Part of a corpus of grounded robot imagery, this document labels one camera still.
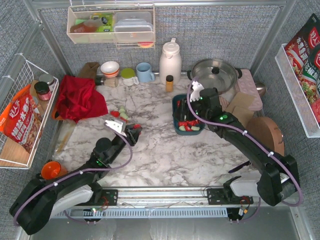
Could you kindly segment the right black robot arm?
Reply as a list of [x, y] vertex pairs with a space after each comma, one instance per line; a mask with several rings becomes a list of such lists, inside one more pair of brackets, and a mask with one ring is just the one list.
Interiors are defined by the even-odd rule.
[[259, 171], [257, 192], [265, 203], [276, 206], [298, 193], [298, 207], [303, 203], [298, 164], [291, 155], [282, 156], [256, 140], [232, 114], [222, 110], [216, 88], [200, 91], [199, 100], [191, 101], [190, 94], [172, 100], [173, 117], [178, 122], [198, 121], [210, 131], [234, 145]]

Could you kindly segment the teal storage basket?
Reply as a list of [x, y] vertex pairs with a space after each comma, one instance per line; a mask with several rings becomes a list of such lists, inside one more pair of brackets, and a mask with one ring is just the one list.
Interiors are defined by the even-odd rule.
[[[180, 136], [196, 136], [205, 128], [205, 124], [199, 120], [179, 120], [176, 117], [178, 108], [182, 100], [186, 100], [186, 94], [178, 94], [172, 98], [172, 118], [175, 132]], [[185, 126], [186, 131], [180, 131], [179, 127]]]

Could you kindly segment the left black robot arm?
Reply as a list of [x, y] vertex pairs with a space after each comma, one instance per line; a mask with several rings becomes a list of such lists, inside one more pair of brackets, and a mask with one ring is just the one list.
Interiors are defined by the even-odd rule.
[[132, 149], [136, 145], [142, 129], [139, 124], [129, 124], [124, 128], [124, 134], [117, 133], [113, 140], [100, 138], [89, 160], [61, 177], [30, 180], [9, 209], [14, 225], [33, 235], [48, 223], [58, 201], [71, 192], [88, 187], [90, 194], [87, 201], [98, 195], [100, 187], [97, 182], [109, 172], [119, 169], [110, 165], [124, 147]]

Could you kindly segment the brown cardboard sheet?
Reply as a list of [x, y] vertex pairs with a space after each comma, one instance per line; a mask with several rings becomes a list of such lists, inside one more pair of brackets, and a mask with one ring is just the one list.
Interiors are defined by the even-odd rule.
[[244, 109], [248, 109], [253, 101], [255, 100], [255, 97], [250, 94], [246, 94], [243, 92], [238, 92], [232, 101], [229, 103], [227, 108], [225, 109], [226, 112], [232, 113], [235, 109], [235, 107], [241, 107]]
[[236, 106], [233, 109], [232, 114], [239, 120], [239, 122], [244, 127], [246, 127], [248, 122], [253, 118], [254, 112], [247, 108]]

